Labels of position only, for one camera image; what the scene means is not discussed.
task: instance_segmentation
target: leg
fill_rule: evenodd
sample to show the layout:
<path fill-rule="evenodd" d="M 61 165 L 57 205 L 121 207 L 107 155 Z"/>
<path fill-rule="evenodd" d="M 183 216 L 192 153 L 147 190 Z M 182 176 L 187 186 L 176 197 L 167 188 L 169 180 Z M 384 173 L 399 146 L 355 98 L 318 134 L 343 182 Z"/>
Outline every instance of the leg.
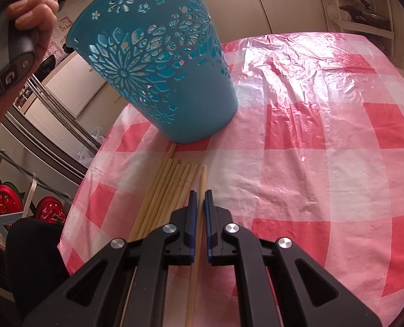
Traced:
<path fill-rule="evenodd" d="M 24 218 L 8 233 L 8 284 L 22 319 L 69 277 L 57 249 L 62 229 L 62 225 Z"/>

